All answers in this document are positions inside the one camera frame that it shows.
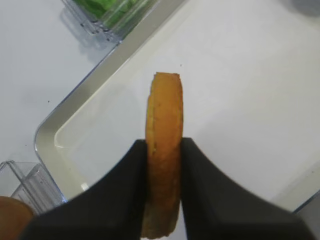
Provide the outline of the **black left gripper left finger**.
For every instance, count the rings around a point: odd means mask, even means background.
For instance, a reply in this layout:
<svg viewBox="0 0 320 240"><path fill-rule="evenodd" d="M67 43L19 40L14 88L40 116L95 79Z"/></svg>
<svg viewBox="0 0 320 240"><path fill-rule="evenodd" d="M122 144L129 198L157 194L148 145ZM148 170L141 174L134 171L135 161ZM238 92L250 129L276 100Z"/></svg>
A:
<svg viewBox="0 0 320 240"><path fill-rule="evenodd" d="M21 240L138 240L147 198L147 145L136 140L101 180L34 218Z"/></svg>

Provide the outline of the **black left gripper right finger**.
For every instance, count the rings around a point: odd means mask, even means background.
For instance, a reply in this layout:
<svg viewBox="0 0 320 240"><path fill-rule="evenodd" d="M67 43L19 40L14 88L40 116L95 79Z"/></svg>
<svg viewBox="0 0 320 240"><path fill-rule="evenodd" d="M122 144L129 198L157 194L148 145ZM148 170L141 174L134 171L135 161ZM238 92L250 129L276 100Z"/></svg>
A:
<svg viewBox="0 0 320 240"><path fill-rule="evenodd" d="M296 214L254 195L181 141L181 202L189 240L313 240Z"/></svg>

